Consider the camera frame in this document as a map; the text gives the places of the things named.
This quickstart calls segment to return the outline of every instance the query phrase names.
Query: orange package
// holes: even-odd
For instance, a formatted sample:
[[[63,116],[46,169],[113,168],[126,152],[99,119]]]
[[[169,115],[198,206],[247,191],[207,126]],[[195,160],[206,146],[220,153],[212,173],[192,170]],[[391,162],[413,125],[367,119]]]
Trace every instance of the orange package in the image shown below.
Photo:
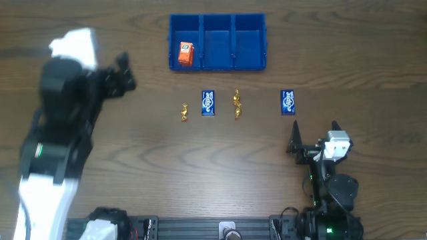
[[[182,66],[191,67],[193,65],[194,47],[193,43],[181,42],[178,55],[178,63]]]

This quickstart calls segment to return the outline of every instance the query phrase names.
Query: gold wrapped candy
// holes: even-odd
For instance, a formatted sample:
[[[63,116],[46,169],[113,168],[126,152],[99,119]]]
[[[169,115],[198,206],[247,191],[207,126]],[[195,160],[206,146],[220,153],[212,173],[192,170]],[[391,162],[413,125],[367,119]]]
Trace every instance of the gold wrapped candy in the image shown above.
[[[187,113],[188,113],[188,109],[187,109],[187,103],[182,103],[182,110],[181,110],[181,121],[182,122],[186,122],[187,121]]]
[[[233,104],[236,106],[234,113],[236,114],[235,120],[237,120],[242,114],[242,104],[240,103],[239,89],[236,89],[236,94],[233,97]]]

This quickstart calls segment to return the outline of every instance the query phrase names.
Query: blue tray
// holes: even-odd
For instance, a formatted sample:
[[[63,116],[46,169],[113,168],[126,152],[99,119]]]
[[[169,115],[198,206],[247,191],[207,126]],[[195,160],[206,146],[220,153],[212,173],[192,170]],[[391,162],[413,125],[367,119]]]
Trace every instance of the blue tray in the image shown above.
[[[179,44],[193,43],[193,66],[178,63]],[[174,71],[263,70],[267,61],[264,14],[171,14],[169,67]]]

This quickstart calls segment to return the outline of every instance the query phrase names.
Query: wood grain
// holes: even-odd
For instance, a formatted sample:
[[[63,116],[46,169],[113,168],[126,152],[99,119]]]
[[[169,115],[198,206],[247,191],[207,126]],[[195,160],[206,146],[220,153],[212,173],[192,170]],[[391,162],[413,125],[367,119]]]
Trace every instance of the wood grain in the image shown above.
[[[169,14],[223,12],[267,15],[267,69],[170,71]],[[16,182],[47,46],[85,26],[97,30],[102,65],[129,51],[139,86],[104,103],[70,217],[102,205],[160,217],[302,210],[311,205],[301,190],[308,169],[284,152],[292,122],[298,120],[303,141],[315,143],[337,120],[355,144],[337,168],[359,180],[354,214],[364,238],[425,237],[425,1],[1,1],[0,171]],[[202,89],[216,90],[215,117],[200,115]],[[280,115],[280,89],[295,89],[295,117]],[[182,102],[187,123],[180,121]],[[4,239],[11,239],[16,212],[0,187]]]

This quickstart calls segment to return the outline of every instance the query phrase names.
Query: green led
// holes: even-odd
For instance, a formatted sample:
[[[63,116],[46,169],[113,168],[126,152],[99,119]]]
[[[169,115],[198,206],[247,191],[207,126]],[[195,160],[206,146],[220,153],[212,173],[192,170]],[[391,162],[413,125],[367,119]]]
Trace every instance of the green led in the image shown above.
[[[40,157],[42,151],[43,151],[43,144],[40,145],[39,157]]]

